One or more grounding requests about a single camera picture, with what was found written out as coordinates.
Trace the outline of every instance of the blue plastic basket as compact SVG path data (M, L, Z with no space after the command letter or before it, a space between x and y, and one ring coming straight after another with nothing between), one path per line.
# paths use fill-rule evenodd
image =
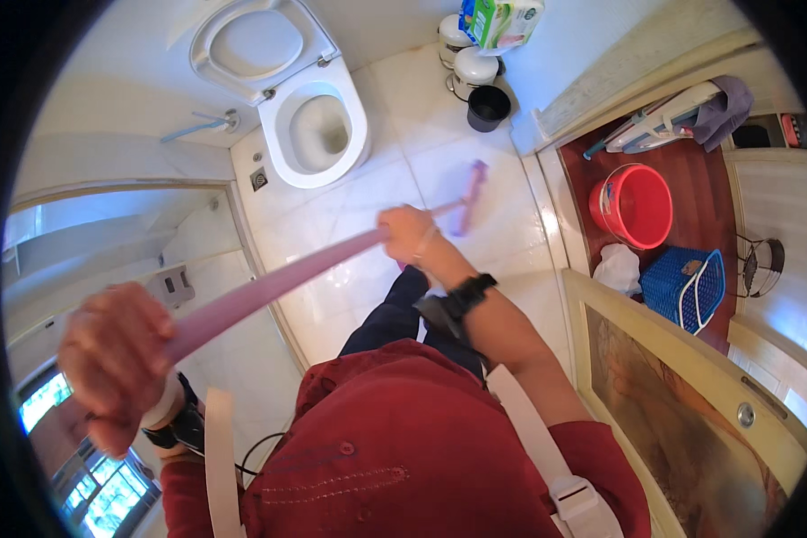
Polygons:
M671 246L640 276L646 306L691 334L711 320L726 292L720 251Z

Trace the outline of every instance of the black cable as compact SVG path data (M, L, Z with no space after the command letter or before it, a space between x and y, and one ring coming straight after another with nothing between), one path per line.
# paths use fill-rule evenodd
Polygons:
M249 456L251 456L251 453L254 452L254 449L257 448L258 446L260 446L261 444L263 444L263 442L268 441L269 439L272 439L273 437L280 437L280 436L283 436L283 435L284 435L284 432L280 431L279 433L274 433L271 436L265 436L262 439L260 439L257 443L254 443L254 446L249 448L247 453L245 453L245 457L243 458L243 464L242 465L237 465L237 469L239 469L243 473L248 473L248 474L250 474L252 476L257 476L257 473L255 473L253 471L249 471L248 469L245 468L245 464L247 463L247 458ZM244 481L245 480L245 475L242 474L240 476L240 478Z
M257 476L257 473L255 473L254 471L249 471L248 469L244 468L241 465L237 465L236 463L234 463L233 465L237 466L238 471L242 471L243 473L248 473L248 474L250 474L252 476Z

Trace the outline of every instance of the toilet seat hinge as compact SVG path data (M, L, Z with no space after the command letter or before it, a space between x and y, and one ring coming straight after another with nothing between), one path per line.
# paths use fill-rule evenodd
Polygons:
M334 49L326 49L320 54L320 58L317 60L317 67L325 67L332 61L334 54Z

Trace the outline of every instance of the tissue package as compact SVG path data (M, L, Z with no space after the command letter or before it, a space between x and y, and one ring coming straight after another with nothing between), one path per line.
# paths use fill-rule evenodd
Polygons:
M460 29L484 50L508 49L527 42L543 12L544 0L464 0Z

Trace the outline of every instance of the black bucket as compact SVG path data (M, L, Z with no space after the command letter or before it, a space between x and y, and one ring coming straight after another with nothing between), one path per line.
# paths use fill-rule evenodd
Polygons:
M511 112L511 100L495 86L478 86L469 94L468 102L466 120L481 133L496 129Z

